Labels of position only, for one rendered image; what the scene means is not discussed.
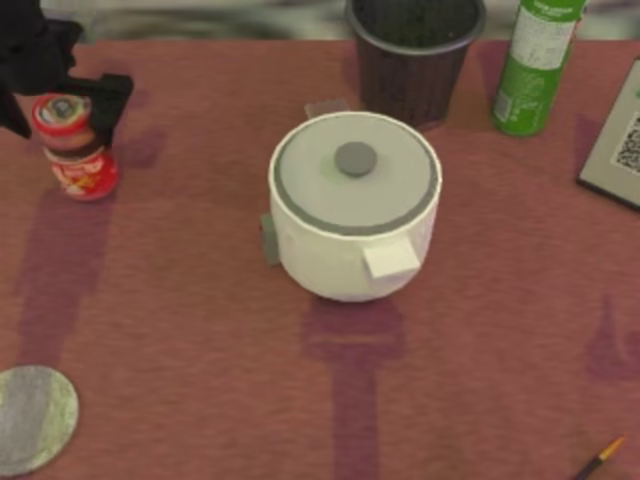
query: pringles can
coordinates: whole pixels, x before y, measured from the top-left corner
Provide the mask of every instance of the pringles can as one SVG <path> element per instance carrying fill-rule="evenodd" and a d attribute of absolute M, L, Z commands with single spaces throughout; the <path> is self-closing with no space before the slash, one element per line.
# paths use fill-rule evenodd
<path fill-rule="evenodd" d="M 521 1 L 491 113 L 498 130 L 527 136 L 544 129 L 587 1 Z"/>
<path fill-rule="evenodd" d="M 73 95 L 46 95 L 33 107 L 33 124 L 63 192 L 92 201 L 112 193 L 118 168 L 105 142 L 89 125 L 91 101 Z"/>

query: qr code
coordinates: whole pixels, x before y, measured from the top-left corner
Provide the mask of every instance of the qr code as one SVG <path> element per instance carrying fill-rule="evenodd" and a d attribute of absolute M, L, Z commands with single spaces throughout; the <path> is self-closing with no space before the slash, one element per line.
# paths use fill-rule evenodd
<path fill-rule="evenodd" d="M 622 145 L 612 163 L 640 175 L 640 113 L 636 113 L 625 132 Z"/>
<path fill-rule="evenodd" d="M 498 96 L 496 97 L 496 103 L 493 107 L 493 113 L 498 117 L 498 119 L 502 122 L 506 122 L 511 114 L 511 104 L 513 102 L 511 99 L 502 91 L 498 91 Z"/>

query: lid knob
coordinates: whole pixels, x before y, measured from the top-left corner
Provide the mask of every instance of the lid knob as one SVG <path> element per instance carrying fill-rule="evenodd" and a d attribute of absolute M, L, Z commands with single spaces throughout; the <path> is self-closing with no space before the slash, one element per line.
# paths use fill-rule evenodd
<path fill-rule="evenodd" d="M 378 154 L 364 142 L 348 142 L 338 147 L 334 160 L 338 170 L 358 178 L 371 173 L 378 162 Z"/>

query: red label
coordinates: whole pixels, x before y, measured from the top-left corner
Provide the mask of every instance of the red label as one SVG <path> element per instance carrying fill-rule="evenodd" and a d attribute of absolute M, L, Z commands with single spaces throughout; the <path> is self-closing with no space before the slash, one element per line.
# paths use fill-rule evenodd
<path fill-rule="evenodd" d="M 111 193 L 118 183 L 118 170 L 108 150 L 73 163 L 48 156 L 64 192 L 77 200 L 102 198 Z"/>

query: white round lid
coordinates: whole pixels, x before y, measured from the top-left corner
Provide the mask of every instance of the white round lid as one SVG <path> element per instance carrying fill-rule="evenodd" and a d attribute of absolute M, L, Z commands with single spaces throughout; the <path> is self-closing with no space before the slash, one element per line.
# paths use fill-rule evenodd
<path fill-rule="evenodd" d="M 283 141 L 273 181 L 304 222 L 364 236 L 423 213 L 437 196 L 441 172 L 418 132 L 383 115 L 341 112 L 306 122 Z"/>

